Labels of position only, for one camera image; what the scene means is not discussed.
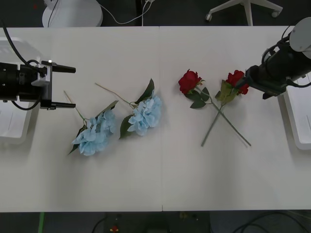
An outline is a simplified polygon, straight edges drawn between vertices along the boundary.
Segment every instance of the green cable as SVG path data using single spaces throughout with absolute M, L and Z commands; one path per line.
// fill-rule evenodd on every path
M 40 213 L 38 233 L 43 233 L 44 212 Z

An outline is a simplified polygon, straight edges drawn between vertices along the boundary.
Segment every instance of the gray stem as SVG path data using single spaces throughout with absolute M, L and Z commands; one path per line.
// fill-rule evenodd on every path
M 216 110 L 218 111 L 218 113 L 220 115 L 223 116 L 223 118 L 228 122 L 228 124 L 234 129 L 235 132 L 237 132 L 237 134 L 251 147 L 252 144 L 249 143 L 249 141 L 246 140 L 245 137 L 243 137 L 242 134 L 240 134 L 240 132 L 234 127 L 234 125 L 228 120 L 228 118 L 220 111 L 220 109 L 217 107 L 217 105 L 214 103 L 213 99 L 211 98 L 211 96 L 209 94 L 204 93 L 203 91 L 201 91 L 201 89 L 199 87 L 196 87 L 196 89 L 198 89 L 201 93 L 203 93 L 204 95 L 207 95 L 210 98 L 210 102 L 214 105 L 214 107 L 216 108 Z
M 212 131 L 212 129 L 213 129 L 213 127 L 214 127 L 214 125 L 215 125 L 215 123 L 216 123 L 218 117 L 220 116 L 220 111 L 217 113 L 216 117 L 214 118 L 214 120 L 213 120 L 213 122 L 212 122 L 212 125 L 211 125 L 210 128 L 208 129 L 208 132 L 206 133 L 206 135 L 205 135 L 205 137 L 204 137 L 204 139 L 203 139 L 203 142 L 202 142 L 202 144 L 201 144 L 201 147 L 204 146 L 204 144 L 205 144 L 205 142 L 206 142 L 206 140 L 207 140 L 207 137 L 208 137 L 209 133 Z

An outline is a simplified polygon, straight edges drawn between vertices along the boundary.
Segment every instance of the green leaf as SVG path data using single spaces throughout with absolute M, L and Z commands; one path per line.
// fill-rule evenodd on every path
M 77 136 L 79 136 L 79 134 L 80 134 L 82 131 L 84 131 L 84 130 L 86 130 L 86 126 L 85 126 L 85 125 L 84 125 L 81 129 L 79 129 L 79 132 L 78 132 Z M 72 150 L 69 152 L 68 155 L 70 155 L 71 153 L 73 153 L 76 149 L 78 149 L 78 147 L 79 147 L 79 144 L 74 144 L 73 147 L 72 147 Z
M 133 115 L 129 115 L 126 118 L 124 118 L 124 120 L 121 123 L 121 127 L 120 127 L 120 138 L 125 138 L 129 135 L 131 135 L 132 132 L 128 132 L 128 128 L 132 125 L 128 122 L 128 120 L 132 117 Z
M 185 97 L 193 101 L 201 100 L 200 93 L 197 91 L 193 91 L 191 94 L 185 94 Z
M 205 105 L 206 103 L 203 100 L 196 100 L 195 102 L 193 102 L 190 108 L 193 108 L 193 109 L 203 108 Z
M 104 112 L 107 111 L 107 110 L 112 110 L 112 109 L 114 109 L 115 106 L 116 106 L 116 104 L 117 104 L 118 102 L 119 102 L 118 100 L 113 101 L 111 104 L 109 104 L 108 107 L 106 107 L 104 110 L 102 110 L 100 113 L 98 113 L 98 115 L 97 115 L 95 118 L 97 118 L 101 113 L 104 113 Z
M 209 95 L 208 89 L 206 87 L 203 88 L 202 92 Z M 201 95 L 203 101 L 208 101 L 209 96 L 205 95 L 204 93 L 201 93 L 200 95 Z
M 135 102 L 135 104 L 139 104 L 139 102 L 142 102 L 145 98 L 149 98 L 152 95 L 153 90 L 155 89 L 155 83 L 152 79 L 150 79 L 150 82 L 147 86 L 147 89 L 145 92 L 141 95 L 141 97 Z
M 229 102 L 233 101 L 234 98 L 237 96 L 238 91 L 239 90 L 233 88 L 231 93 L 228 96 L 226 96 L 225 99 L 223 100 L 223 104 L 224 103 L 229 103 Z
M 222 104 L 229 103 L 234 100 L 239 90 L 233 88 L 231 84 L 222 80 L 222 86 L 220 92 L 215 96 L 216 100 L 221 101 Z

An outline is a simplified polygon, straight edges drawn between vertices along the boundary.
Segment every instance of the artificial flower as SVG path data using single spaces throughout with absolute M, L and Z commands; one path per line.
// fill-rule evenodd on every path
M 108 138 L 115 131 L 115 115 L 111 110 L 105 111 L 91 118 L 86 127 L 72 144 L 78 144 L 80 153 L 90 156 L 103 151 L 108 145 Z
M 180 88 L 179 90 L 183 94 L 188 94 L 191 90 L 193 90 L 202 79 L 198 77 L 197 72 L 193 72 L 188 70 L 184 76 L 178 81 Z
M 229 73 L 228 79 L 226 80 L 227 83 L 231 84 L 232 87 L 237 85 L 237 82 L 244 77 L 244 73 L 239 70 L 235 70 L 234 74 Z M 239 89 L 240 94 L 246 95 L 248 92 L 249 85 L 245 84 Z
M 156 127 L 161 118 L 161 105 L 161 99 L 154 94 L 151 99 L 140 102 L 133 110 L 133 116 L 128 120 L 131 126 L 127 131 L 136 131 L 138 135 L 144 136 L 149 127 Z

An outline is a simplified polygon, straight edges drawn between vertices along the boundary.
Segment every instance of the red object on floor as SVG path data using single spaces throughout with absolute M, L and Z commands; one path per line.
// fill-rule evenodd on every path
M 113 226 L 111 229 L 110 229 L 111 232 L 115 233 L 115 232 L 118 232 L 119 229 L 117 226 Z

